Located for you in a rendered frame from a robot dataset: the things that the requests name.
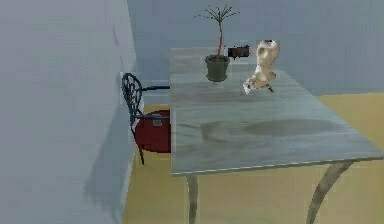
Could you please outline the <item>black chair with red seat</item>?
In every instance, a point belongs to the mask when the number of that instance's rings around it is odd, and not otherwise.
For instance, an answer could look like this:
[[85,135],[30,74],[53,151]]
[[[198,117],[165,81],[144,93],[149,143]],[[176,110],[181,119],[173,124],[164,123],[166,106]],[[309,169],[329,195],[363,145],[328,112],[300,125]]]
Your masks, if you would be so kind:
[[130,130],[138,147],[141,163],[145,164],[144,151],[170,153],[170,110],[161,109],[144,113],[141,109],[141,99],[144,92],[168,90],[169,86],[143,87],[136,75],[123,73],[121,89],[128,107]]

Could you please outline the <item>houseplant in green pot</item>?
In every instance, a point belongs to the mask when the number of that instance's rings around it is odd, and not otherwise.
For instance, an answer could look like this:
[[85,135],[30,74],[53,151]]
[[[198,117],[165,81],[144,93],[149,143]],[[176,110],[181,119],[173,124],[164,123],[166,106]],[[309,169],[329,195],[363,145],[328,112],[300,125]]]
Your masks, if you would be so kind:
[[204,14],[195,15],[195,18],[202,17],[215,21],[219,29],[219,40],[215,54],[205,57],[204,62],[207,67],[206,78],[211,82],[222,82],[227,79],[227,69],[229,65],[229,57],[222,54],[223,48],[223,22],[225,19],[239,14],[239,11],[233,12],[233,7],[225,4],[222,8],[213,8],[208,5]]

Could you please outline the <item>beige animal figure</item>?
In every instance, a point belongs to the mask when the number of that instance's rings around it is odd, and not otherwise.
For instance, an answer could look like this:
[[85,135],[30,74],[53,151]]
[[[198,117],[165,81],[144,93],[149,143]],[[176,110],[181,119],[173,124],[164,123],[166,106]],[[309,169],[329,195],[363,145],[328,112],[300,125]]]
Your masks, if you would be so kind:
[[243,83],[246,94],[252,90],[267,88],[274,92],[270,82],[276,78],[272,71],[272,65],[277,60],[280,53],[280,45],[272,39],[261,41],[256,49],[256,68],[254,73]]

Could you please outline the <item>grey marble table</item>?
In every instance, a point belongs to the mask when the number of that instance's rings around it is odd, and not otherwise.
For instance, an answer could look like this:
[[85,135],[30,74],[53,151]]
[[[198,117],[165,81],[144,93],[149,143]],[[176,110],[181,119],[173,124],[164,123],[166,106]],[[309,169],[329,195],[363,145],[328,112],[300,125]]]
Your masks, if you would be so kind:
[[249,57],[233,63],[223,82],[207,78],[211,47],[169,53],[172,172],[188,183],[188,224],[196,223],[203,174],[327,165],[308,207],[314,224],[328,191],[353,163],[384,160],[384,151],[283,71],[270,89],[245,93]]

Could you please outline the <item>small dark brown object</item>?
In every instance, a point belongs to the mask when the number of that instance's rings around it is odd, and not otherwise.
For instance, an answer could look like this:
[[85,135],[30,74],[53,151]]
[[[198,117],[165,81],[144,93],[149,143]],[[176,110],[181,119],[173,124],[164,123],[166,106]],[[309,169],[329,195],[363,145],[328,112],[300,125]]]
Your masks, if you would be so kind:
[[239,46],[239,47],[236,47],[236,46],[229,47],[229,46],[225,45],[224,48],[227,50],[227,56],[231,57],[233,59],[248,57],[250,55],[250,46],[249,45],[244,45],[244,46]]

